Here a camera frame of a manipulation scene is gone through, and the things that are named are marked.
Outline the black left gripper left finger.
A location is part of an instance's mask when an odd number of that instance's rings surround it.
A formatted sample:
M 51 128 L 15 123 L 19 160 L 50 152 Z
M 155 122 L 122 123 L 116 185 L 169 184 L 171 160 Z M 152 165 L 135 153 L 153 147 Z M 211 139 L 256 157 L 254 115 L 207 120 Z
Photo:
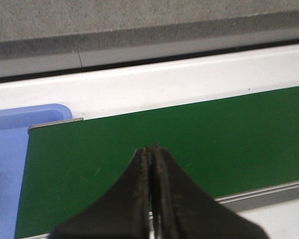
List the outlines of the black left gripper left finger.
M 135 151 L 115 184 L 79 214 L 57 225 L 51 239 L 148 239 L 150 151 Z

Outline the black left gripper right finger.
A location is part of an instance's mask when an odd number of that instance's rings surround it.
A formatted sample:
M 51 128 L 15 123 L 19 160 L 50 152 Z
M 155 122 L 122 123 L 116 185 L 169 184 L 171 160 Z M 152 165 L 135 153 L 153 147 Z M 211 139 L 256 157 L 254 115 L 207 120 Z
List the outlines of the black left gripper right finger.
M 267 239 L 257 224 L 205 193 L 167 148 L 153 145 L 152 213 L 156 239 Z

